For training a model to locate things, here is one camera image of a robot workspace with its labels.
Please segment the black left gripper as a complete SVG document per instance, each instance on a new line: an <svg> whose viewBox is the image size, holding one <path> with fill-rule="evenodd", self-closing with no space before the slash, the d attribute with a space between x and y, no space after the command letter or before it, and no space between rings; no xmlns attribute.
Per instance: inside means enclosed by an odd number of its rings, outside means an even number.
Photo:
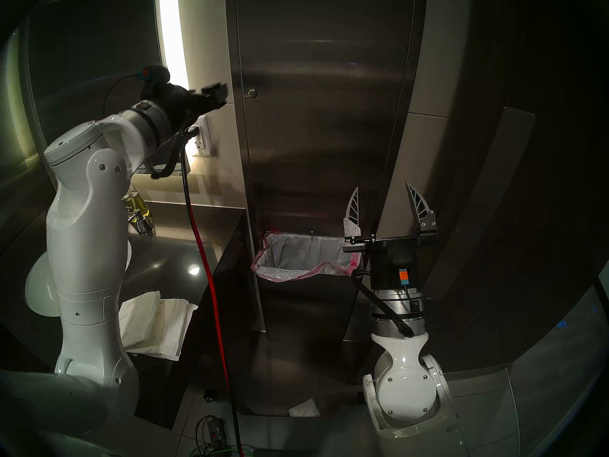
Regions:
<svg viewBox="0 0 609 457"><path fill-rule="evenodd" d="M156 93L156 104L166 114L171 129L193 125L199 116L222 108L228 98L228 86L216 83L201 92L172 84L165 84Z"/></svg>

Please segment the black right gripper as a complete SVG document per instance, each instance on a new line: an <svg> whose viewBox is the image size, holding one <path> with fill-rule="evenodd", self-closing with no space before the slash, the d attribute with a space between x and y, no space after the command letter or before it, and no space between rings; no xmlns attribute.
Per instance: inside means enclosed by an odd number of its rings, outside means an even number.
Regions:
<svg viewBox="0 0 609 457"><path fill-rule="evenodd" d="M389 238L361 236L359 187L354 189L347 204L342 248L344 252L368 255L373 290L423 288L417 250L437 242L437 220L435 211L410 183L406 183L406 189L416 235Z"/></svg>

